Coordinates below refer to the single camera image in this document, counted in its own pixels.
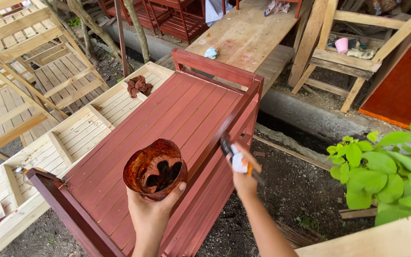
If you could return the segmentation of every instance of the wood scrap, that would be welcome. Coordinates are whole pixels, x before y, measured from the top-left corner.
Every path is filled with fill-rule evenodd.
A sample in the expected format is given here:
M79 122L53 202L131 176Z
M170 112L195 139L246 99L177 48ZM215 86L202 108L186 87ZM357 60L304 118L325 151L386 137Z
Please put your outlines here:
M351 210L351 209L339 210L339 214L342 219L374 217L377 215L377 208L357 209L357 210Z
M325 239L318 236L317 233L307 233L301 229L289 227L283 223L281 219L276 221L276 225L282 231L283 236L288 240L293 249L306 247L325 241Z
M324 163L321 163L321 162L319 162L319 161L315 161L315 160L313 160L313 159L311 159L311 158L309 158L309 157L307 157L307 156L298 154L298 153L296 153L296 152L294 152L294 151L292 151L292 150L289 150L289 149L286 149L286 148L284 148L284 147L281 147L281 146L279 146L279 145L277 145L277 144L274 144L274 143L272 143L272 142L269 142L269 141L265 140L264 138L258 137L258 136L256 136L256 135L253 135L253 138L256 139L256 140L258 140L258 141L260 141L260 142L263 142L263 143L265 143L265 144L267 144L267 145L270 145L270 146L273 147L273 148L277 148L277 149L279 149L279 150L282 150L283 152L285 152L285 153L287 153L287 154L293 155L293 156L295 156L295 157L297 157L297 158L299 158L299 159L302 159L302 160L304 160L304 161L306 161L306 162L308 162L308 163L311 163L311 164L313 164L313 165L315 165L315 166L317 166L317 167L320 167L320 168L322 168L323 170L329 171L329 170L331 169L331 167L329 167L328 165L326 165L326 164L324 164Z

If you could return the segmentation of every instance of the white fabric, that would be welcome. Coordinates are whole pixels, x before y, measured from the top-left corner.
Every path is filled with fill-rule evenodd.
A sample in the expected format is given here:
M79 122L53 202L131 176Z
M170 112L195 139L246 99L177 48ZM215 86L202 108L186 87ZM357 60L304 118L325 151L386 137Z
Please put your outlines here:
M223 4L221 0L205 0L205 4L205 22L210 27L223 17ZM225 0L225 6L226 13L233 8L227 0Z

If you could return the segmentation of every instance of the finger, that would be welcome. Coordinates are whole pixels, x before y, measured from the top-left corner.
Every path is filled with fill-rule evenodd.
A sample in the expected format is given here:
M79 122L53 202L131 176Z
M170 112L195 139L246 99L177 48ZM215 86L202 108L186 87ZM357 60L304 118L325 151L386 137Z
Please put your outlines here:
M169 211L172 209L174 204L180 199L183 191L186 188L185 182L180 182L161 202L163 206Z

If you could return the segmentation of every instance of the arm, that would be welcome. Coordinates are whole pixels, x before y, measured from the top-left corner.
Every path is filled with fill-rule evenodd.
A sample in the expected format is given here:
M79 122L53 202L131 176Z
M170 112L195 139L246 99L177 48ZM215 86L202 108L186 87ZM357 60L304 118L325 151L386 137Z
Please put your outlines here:
M235 145L250 163L253 161L256 162L247 150L238 144ZM256 195L258 183L256 180L247 174L232 172L234 187L247 212L248 221L252 227L253 235L261 256L297 257L297 254L283 237L282 232L275 225L263 204L258 199Z

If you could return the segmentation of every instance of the red wooden chair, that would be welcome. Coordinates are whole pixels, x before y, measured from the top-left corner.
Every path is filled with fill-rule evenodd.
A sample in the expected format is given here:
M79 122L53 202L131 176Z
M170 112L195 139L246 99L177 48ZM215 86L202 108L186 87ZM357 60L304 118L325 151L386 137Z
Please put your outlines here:
M231 169L219 149L220 136L229 132L231 142L250 148L264 78L185 50L174 49L172 56L176 72L63 180L35 169L28 172L92 257L124 257L133 251L136 235L123 168L130 156L158 138L174 141L188 167L187 188L174 206L160 253L194 256L234 189ZM248 90L222 84L183 65Z
M205 19L204 1L201 0L202 16L186 12L185 9L194 0L148 0L148 4L155 13L152 3L167 6L168 9L161 13L155 13L155 21L161 32L166 32L177 38L181 38L190 45L190 38L201 34L208 27Z

